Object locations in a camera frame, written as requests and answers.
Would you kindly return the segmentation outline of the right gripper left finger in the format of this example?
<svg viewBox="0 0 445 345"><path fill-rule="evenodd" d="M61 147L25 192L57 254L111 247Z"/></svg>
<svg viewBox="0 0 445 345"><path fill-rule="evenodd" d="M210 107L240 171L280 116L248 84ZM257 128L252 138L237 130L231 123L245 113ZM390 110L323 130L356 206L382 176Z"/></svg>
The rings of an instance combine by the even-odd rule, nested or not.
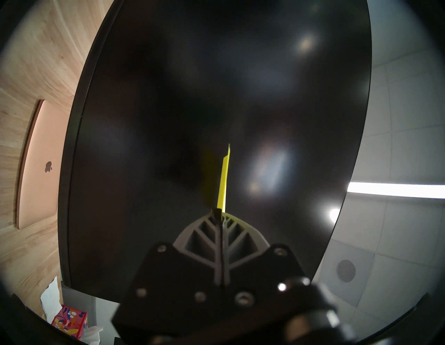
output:
<svg viewBox="0 0 445 345"><path fill-rule="evenodd" d="M213 209L173 244L147 252L112 318L125 344L176 339L221 320L221 230L221 210Z"/></svg>

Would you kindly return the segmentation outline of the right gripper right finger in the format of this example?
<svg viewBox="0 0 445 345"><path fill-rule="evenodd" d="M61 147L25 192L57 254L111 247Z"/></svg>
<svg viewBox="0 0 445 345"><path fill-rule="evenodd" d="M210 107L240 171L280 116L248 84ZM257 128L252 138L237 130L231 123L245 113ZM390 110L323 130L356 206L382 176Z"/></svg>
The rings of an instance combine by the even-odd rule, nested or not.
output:
<svg viewBox="0 0 445 345"><path fill-rule="evenodd" d="M222 213L222 312L233 315L294 286L310 284L291 250Z"/></svg>

